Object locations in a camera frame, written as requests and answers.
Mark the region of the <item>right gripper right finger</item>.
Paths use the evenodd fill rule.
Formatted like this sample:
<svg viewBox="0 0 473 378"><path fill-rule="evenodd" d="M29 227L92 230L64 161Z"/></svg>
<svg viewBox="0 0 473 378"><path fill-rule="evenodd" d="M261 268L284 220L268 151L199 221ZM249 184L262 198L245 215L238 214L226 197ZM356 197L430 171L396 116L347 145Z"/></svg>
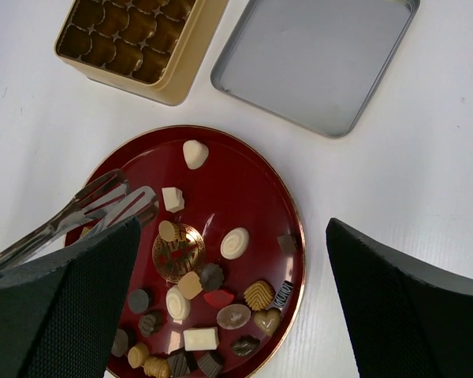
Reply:
<svg viewBox="0 0 473 378"><path fill-rule="evenodd" d="M336 218L326 245L361 377L473 377L473 279Z"/></svg>

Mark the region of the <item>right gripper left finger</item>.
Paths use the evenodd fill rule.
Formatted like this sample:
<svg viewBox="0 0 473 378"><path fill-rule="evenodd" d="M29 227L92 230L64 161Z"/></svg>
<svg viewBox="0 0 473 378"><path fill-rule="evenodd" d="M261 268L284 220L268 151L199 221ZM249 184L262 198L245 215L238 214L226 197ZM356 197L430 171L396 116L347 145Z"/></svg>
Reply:
<svg viewBox="0 0 473 378"><path fill-rule="evenodd" d="M130 217L0 272L0 377L102 377L141 236Z"/></svg>

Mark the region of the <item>silver metal tongs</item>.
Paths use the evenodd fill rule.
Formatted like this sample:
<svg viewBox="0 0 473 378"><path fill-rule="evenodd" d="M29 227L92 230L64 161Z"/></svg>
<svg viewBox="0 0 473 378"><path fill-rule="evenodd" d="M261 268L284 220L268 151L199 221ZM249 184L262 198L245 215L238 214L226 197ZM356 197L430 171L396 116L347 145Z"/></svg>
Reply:
<svg viewBox="0 0 473 378"><path fill-rule="evenodd" d="M124 172L113 169L87 184L45 224L0 252L0 271L22 264L61 236L92 221L96 225L87 237L131 216L144 226L158 211L158 196L151 187L132 191Z"/></svg>

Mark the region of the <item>tan round chocolate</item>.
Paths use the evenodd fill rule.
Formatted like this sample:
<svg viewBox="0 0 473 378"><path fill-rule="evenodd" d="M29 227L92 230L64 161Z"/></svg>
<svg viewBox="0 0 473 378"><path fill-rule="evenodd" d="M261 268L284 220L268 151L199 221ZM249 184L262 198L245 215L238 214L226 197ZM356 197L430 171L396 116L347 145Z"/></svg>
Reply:
<svg viewBox="0 0 473 378"><path fill-rule="evenodd" d="M158 233L159 233L159 236L166 242L172 242L181 237L179 226L168 220L162 220L159 223Z"/></svg>

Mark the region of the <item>dark flower chocolate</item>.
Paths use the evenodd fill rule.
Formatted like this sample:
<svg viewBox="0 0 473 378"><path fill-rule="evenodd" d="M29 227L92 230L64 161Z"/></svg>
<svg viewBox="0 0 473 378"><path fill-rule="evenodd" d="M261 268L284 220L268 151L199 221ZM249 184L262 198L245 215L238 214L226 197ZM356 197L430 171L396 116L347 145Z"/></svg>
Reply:
<svg viewBox="0 0 473 378"><path fill-rule="evenodd" d="M214 263L205 264L200 270L199 281L205 291L215 291L224 282L222 268Z"/></svg>

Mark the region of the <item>white square chocolate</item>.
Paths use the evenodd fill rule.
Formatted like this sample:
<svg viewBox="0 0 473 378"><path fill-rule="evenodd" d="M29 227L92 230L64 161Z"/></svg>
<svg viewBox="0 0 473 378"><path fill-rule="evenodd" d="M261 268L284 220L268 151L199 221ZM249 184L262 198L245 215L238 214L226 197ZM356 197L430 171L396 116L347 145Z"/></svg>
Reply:
<svg viewBox="0 0 473 378"><path fill-rule="evenodd" d="M182 190L176 187L163 187L162 197L166 211L176 213L184 208Z"/></svg>

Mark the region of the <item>white oval swirl chocolate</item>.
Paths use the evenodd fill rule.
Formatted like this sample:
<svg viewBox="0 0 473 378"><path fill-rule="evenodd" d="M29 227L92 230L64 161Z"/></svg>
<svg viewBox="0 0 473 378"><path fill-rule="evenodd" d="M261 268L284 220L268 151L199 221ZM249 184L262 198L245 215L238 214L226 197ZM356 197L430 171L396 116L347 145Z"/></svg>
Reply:
<svg viewBox="0 0 473 378"><path fill-rule="evenodd" d="M227 260L238 259L248 248L249 239L246 228L234 228L221 241L220 253L222 257Z"/></svg>

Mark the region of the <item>white cone chocolate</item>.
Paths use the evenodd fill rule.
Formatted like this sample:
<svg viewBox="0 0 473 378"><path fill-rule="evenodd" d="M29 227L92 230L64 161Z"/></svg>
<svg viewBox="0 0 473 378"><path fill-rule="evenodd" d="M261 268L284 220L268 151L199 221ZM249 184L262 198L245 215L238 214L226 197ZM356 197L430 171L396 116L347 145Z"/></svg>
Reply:
<svg viewBox="0 0 473 378"><path fill-rule="evenodd" d="M209 149L197 140L188 140L183 144L184 161L189 169L200 168L208 158Z"/></svg>

